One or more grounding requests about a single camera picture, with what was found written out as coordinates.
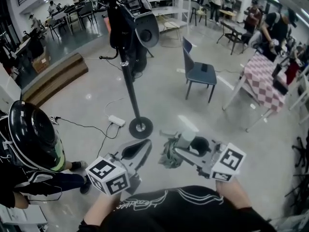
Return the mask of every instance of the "wooden step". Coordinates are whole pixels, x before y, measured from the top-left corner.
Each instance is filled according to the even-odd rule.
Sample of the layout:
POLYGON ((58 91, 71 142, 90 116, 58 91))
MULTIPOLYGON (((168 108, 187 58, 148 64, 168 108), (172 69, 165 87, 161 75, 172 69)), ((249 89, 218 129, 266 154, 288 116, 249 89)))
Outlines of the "wooden step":
POLYGON ((36 96, 36 93, 49 85, 50 82, 56 80, 63 73, 67 72, 69 69, 83 62, 83 57, 80 54, 75 54, 72 57, 61 62, 58 66, 54 67, 50 72, 44 75, 40 80, 38 80, 33 86, 31 86, 23 95, 23 100, 32 99, 36 96))
POLYGON ((82 61, 61 75, 58 75, 58 77, 54 78, 52 81, 49 80, 42 88, 34 92, 30 98, 25 99, 23 97, 23 100, 40 107, 65 86, 87 72, 88 67, 82 61))

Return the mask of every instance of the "checkered tablecloth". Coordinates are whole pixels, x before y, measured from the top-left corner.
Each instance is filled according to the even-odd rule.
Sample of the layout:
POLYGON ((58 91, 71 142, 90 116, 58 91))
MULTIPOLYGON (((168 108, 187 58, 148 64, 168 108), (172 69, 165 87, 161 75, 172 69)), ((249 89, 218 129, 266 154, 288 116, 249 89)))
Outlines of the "checkered tablecloth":
MULTIPOLYGON (((276 65, 265 56, 256 52, 244 69, 246 82, 250 85, 257 99, 263 106, 279 112, 285 102, 285 96, 273 87, 273 73, 276 65)), ((279 77, 286 82, 286 75, 279 73, 279 77)))

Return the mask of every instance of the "white table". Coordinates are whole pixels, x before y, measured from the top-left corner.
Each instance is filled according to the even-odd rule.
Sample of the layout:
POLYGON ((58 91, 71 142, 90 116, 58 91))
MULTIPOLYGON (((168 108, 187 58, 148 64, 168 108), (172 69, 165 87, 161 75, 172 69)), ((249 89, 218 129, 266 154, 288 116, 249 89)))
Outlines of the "white table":
MULTIPOLYGON (((273 78, 271 76, 275 69, 274 64, 260 53, 250 59, 244 68, 244 75, 238 84, 234 87, 233 93, 230 95, 228 101, 222 107, 225 110, 239 90, 243 88, 261 105, 268 108, 268 110, 256 121, 253 125, 246 129, 246 132, 254 127, 258 122, 269 117, 273 112, 279 112, 285 102, 285 96, 280 94, 273 86, 273 78)), ((286 81, 286 75, 280 73, 279 77, 286 81)))
POLYGON ((22 52, 24 48, 26 48, 30 42, 31 38, 27 39, 25 42, 23 42, 19 48, 16 50, 15 54, 18 55, 18 53, 22 52))

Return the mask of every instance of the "black helmet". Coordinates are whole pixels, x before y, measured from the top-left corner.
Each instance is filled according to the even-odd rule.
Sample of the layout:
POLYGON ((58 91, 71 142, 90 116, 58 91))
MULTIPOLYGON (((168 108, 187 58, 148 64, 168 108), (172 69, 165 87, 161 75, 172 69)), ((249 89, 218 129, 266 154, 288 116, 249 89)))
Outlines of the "black helmet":
POLYGON ((16 101, 9 115, 0 118, 0 135, 9 148, 12 164, 61 172, 65 166, 62 142, 49 117, 33 104, 16 101))

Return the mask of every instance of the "man in black cap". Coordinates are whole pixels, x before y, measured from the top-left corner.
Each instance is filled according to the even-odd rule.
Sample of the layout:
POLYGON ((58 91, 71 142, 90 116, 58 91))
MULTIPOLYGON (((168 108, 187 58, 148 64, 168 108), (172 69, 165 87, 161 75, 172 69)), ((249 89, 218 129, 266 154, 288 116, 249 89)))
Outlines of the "man in black cap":
POLYGON ((296 22, 298 17, 296 13, 288 8, 286 12, 270 13, 266 16, 265 22, 261 26, 262 37, 263 37, 263 55, 266 56, 270 61, 274 62, 277 54, 274 53, 274 41, 279 42, 279 46, 284 46, 286 39, 291 35, 292 29, 289 24, 292 24, 296 28, 296 22))
POLYGON ((258 9, 257 1, 252 1, 252 6, 248 9, 248 16, 245 21, 245 29, 251 33, 254 34, 254 30, 256 26, 259 24, 260 20, 262 19, 262 13, 258 9))
POLYGON ((210 0, 211 4, 211 18, 210 21, 213 21, 213 14, 215 13, 216 24, 219 25, 219 9, 221 9, 223 0, 210 0))

